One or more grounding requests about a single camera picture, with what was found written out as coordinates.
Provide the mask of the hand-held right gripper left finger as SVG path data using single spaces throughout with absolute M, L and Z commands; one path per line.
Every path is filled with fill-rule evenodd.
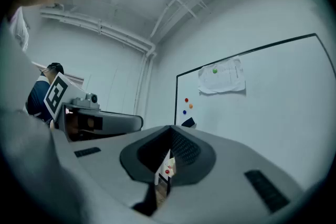
M 124 147 L 162 128 L 80 142 L 69 142 L 61 130 L 52 131 L 58 159 L 82 195 L 82 223 L 171 223 L 133 209 L 144 200 L 148 185 L 133 181 L 119 157 Z

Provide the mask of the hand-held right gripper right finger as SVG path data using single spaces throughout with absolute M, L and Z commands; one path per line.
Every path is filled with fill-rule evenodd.
M 212 146 L 216 162 L 195 185 L 172 187 L 156 211 L 160 223 L 279 223 L 291 217 L 307 198 L 306 192 L 284 170 L 252 148 L 196 129 L 178 127 Z M 289 204 L 271 213 L 246 177 L 260 171 Z

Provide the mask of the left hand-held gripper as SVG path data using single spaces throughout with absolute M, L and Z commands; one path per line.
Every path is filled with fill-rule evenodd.
M 64 132 L 69 141 L 118 136 L 143 127 L 143 118 L 139 115 L 101 111 L 96 94 L 85 92 L 61 73 L 50 85 L 44 103 L 54 128 Z

